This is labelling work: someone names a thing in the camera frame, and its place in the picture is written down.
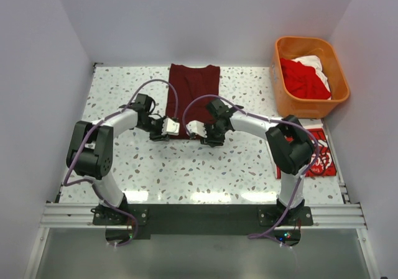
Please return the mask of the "dark maroon t shirt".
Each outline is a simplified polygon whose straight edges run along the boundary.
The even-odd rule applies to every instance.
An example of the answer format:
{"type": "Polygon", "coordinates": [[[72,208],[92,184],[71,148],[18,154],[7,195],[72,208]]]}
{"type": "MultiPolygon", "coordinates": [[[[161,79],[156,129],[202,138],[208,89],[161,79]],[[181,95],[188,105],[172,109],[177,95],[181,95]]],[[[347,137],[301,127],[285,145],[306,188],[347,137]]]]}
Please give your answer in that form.
{"type": "MultiPolygon", "coordinates": [[[[219,93],[220,67],[208,65],[203,68],[190,68],[184,65],[171,64],[169,70],[169,83],[175,88],[178,96],[177,119],[180,123],[179,135],[172,135],[171,139],[188,139],[188,135],[182,125],[182,116],[186,107],[196,98],[219,93]]],[[[211,123],[212,116],[205,108],[211,98],[203,98],[188,110],[186,114],[187,124],[197,120],[204,123],[211,123]]],[[[176,100],[174,91],[169,89],[165,114],[174,117],[176,100]]]]}

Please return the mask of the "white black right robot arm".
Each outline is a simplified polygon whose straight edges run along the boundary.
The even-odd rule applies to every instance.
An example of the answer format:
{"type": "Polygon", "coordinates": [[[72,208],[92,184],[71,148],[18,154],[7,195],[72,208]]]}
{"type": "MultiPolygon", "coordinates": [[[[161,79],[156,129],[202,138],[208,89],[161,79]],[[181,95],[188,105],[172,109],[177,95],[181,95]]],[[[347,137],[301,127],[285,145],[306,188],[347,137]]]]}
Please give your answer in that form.
{"type": "Polygon", "coordinates": [[[228,131],[244,132],[267,142],[270,157],[280,170],[281,187],[275,204],[258,209],[259,223],[267,227],[294,224],[305,209],[303,177],[318,152],[309,131],[295,116],[273,120],[244,112],[241,106],[228,107],[219,99],[210,102],[206,109],[213,122],[189,123],[202,144],[222,146],[228,131]]]}

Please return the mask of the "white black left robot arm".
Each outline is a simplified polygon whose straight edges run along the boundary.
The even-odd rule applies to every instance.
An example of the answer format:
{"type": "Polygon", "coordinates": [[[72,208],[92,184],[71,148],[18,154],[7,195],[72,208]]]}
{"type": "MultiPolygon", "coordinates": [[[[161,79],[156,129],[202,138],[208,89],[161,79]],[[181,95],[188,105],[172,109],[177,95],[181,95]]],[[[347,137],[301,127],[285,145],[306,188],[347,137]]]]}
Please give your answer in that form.
{"type": "Polygon", "coordinates": [[[112,174],[114,139],[135,128],[149,134],[152,141],[165,141],[167,117],[154,114],[155,101],[138,94],[136,100],[98,121],[78,121],[67,153],[68,167],[63,185],[89,183],[99,205],[91,210],[95,225],[137,224],[129,211],[126,195],[112,174]]]}

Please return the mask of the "bright red t shirt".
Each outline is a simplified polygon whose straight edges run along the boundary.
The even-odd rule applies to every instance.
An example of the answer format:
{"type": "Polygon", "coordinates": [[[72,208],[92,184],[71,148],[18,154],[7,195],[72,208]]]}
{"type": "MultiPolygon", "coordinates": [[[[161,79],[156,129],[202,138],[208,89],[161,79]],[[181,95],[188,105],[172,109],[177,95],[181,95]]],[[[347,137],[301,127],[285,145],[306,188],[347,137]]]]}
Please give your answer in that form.
{"type": "Polygon", "coordinates": [[[299,99],[331,99],[330,92],[325,88],[315,69],[299,62],[280,59],[282,75],[287,91],[299,99]]]}

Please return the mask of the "orange plastic basket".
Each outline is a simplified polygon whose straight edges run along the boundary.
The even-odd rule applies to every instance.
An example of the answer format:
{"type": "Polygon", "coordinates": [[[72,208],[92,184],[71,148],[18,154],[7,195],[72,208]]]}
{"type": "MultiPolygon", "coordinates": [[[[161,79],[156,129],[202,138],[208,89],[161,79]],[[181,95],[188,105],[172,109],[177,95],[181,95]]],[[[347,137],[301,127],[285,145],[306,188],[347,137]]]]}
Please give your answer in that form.
{"type": "Polygon", "coordinates": [[[333,47],[313,37],[277,39],[270,73],[281,116],[321,119],[350,95],[333,47]]]}

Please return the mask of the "folded red coca-cola t shirt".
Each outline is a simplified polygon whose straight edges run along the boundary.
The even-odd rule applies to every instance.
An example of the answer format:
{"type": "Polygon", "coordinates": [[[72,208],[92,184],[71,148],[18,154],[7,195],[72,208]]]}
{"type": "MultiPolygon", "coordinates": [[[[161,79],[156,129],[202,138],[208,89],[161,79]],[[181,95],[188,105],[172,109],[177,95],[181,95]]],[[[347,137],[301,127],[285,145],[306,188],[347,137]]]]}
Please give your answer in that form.
{"type": "MultiPolygon", "coordinates": [[[[311,169],[306,173],[306,177],[318,176],[335,176],[336,167],[328,144],[327,136],[321,127],[307,127],[307,130],[318,141],[319,155],[312,165],[311,169]]],[[[308,139],[300,137],[285,136],[286,143],[282,143],[281,147],[276,147],[274,139],[271,145],[267,145],[269,155],[275,171],[275,178],[282,178],[282,170],[298,171],[298,167],[302,168],[305,164],[311,163],[316,156],[314,143],[308,143],[308,139]]]]}

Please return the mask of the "white t shirt in basket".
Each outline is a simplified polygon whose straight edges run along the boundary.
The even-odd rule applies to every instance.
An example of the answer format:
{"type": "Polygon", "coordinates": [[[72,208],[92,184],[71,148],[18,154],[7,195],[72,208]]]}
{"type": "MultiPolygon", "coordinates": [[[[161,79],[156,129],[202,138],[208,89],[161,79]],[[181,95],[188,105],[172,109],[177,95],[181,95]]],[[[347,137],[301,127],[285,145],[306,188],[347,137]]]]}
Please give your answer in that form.
{"type": "Polygon", "coordinates": [[[303,57],[297,57],[293,59],[294,62],[299,62],[305,66],[310,66],[315,69],[316,75],[321,79],[322,83],[324,84],[325,88],[330,92],[330,86],[328,84],[328,78],[323,73],[323,66],[321,60],[316,55],[307,55],[303,57]]]}

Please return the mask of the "aluminium extrusion rail frame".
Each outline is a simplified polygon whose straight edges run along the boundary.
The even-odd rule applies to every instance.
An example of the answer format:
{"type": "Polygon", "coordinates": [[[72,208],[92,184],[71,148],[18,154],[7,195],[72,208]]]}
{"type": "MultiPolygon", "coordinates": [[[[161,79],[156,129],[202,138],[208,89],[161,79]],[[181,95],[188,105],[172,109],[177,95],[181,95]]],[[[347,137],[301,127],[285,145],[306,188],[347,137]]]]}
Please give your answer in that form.
{"type": "MultiPolygon", "coordinates": [[[[91,209],[96,204],[83,203],[46,203],[39,223],[39,238],[46,240],[51,228],[89,228],[104,226],[93,225],[91,209]]],[[[303,226],[305,229],[354,229],[357,232],[360,249],[364,255],[371,278],[380,278],[371,248],[366,244],[366,221],[360,204],[310,204],[314,224],[303,226]]]]}

